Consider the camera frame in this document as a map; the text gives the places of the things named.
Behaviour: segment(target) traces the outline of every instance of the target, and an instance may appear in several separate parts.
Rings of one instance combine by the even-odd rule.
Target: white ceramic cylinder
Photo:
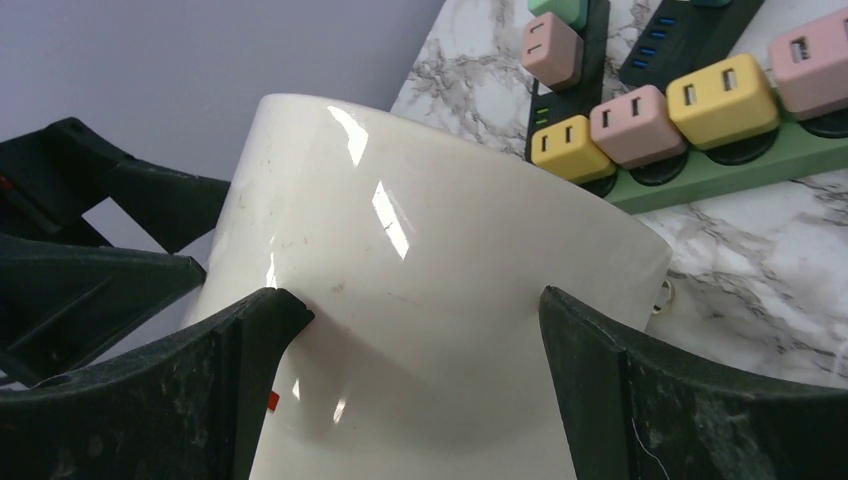
[[[513,157],[269,95],[186,324],[265,286],[316,313],[280,363],[251,478],[567,479],[539,296],[555,285],[643,330],[670,253]]]

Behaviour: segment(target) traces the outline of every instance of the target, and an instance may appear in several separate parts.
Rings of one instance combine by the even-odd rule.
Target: usb port
[[[807,49],[807,38],[801,37],[792,40],[792,61],[801,63],[810,58],[810,51]]]
[[[736,72],[732,68],[721,72],[721,79],[724,81],[724,91],[729,92],[736,88]]]
[[[685,103],[686,106],[695,103],[695,85],[690,83],[683,87],[683,103]]]

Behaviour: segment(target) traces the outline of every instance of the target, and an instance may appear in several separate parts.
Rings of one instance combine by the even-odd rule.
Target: mint green charger
[[[691,0],[692,5],[699,7],[723,7],[730,3],[730,0]]]
[[[589,0],[527,0],[527,8],[534,16],[551,12],[571,28],[580,30],[586,25]]]

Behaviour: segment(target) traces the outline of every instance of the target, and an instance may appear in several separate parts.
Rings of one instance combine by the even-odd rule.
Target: white marble countertop
[[[611,0],[604,98],[659,0]],[[733,53],[767,69],[774,36],[844,0],[766,0]],[[524,0],[447,0],[392,112],[516,157],[530,75],[519,63]],[[637,218],[674,248],[671,315],[648,333],[744,370],[848,388],[848,170]]]

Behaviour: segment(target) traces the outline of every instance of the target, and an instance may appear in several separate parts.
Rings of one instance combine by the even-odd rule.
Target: green power strip
[[[636,214],[848,168],[848,138],[821,138],[804,130],[782,109],[781,116],[774,145],[752,162],[719,165],[693,148],[686,166],[668,183],[645,186],[619,169],[615,186],[603,198],[627,213]]]

